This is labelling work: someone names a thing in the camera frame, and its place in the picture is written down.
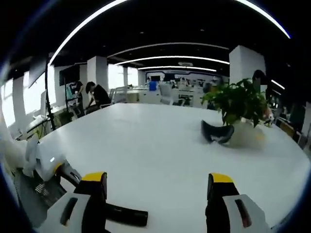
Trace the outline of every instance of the black ceiling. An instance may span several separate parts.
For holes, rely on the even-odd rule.
[[[2,50],[12,45],[17,29],[25,25],[42,1],[32,0],[27,6],[14,7],[10,1],[4,15],[9,20],[4,30],[10,36]],[[54,52],[66,36],[87,16],[107,3],[106,0],[55,1],[44,16],[23,37],[13,61]],[[169,42],[205,43],[228,50],[198,45],[164,45],[118,54],[132,60],[150,56],[200,56],[229,61],[229,53],[244,45],[262,53],[267,74],[284,86],[297,88],[306,80],[309,58],[307,10],[285,1],[252,1],[272,15],[290,34],[288,39],[274,24],[254,10],[234,0],[128,0],[108,10],[82,28],[63,48],[55,65],[85,62],[94,55],[109,56],[134,47]],[[144,66],[176,66],[187,59],[156,59],[140,62]],[[191,60],[194,66],[216,69],[229,75],[229,66],[215,62]]]

